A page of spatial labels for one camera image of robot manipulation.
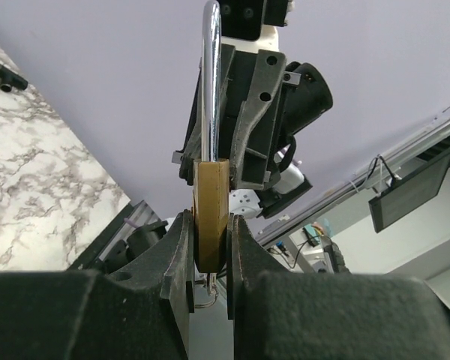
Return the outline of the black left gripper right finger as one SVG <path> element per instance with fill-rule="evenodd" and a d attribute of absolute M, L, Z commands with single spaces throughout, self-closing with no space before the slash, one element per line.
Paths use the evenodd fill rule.
<path fill-rule="evenodd" d="M 236 359 L 450 359 L 450 311 L 425 282 L 289 271 L 239 215 L 226 240 Z"/>

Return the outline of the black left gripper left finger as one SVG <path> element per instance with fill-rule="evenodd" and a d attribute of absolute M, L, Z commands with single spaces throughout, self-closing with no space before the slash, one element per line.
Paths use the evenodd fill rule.
<path fill-rule="evenodd" d="M 186 359 L 193 228 L 183 211 L 109 275 L 0 271 L 0 359 Z"/>

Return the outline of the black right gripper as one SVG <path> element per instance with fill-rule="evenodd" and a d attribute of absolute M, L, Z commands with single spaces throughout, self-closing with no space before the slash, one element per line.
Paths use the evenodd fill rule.
<path fill-rule="evenodd" d="M 286 146 L 286 107 L 296 86 L 284 76 L 298 67 L 282 52 L 242 52 L 221 48 L 218 158 L 229 163 L 235 189 L 271 188 L 280 179 L 275 154 Z M 202 69 L 199 69 L 187 132 L 181 150 L 179 178 L 194 184 L 194 153 L 200 140 L 197 119 Z"/>

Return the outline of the brass padlock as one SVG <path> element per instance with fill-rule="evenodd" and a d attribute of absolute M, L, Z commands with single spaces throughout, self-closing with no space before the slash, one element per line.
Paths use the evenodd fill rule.
<path fill-rule="evenodd" d="M 202 15 L 200 79 L 201 158 L 194 163 L 195 261 L 202 273 L 223 266 L 229 217 L 229 161 L 219 158 L 221 117 L 221 7 L 207 1 Z"/>

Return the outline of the small silver key set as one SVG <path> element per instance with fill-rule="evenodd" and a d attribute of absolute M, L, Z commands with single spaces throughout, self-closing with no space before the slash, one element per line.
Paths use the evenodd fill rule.
<path fill-rule="evenodd" d="M 205 309 L 213 306 L 218 300 L 219 291 L 217 284 L 217 274 L 216 273 L 199 273 L 199 277 L 194 281 L 196 286 L 202 287 L 206 293 L 207 300 L 205 302 L 196 302 L 194 308 Z"/>

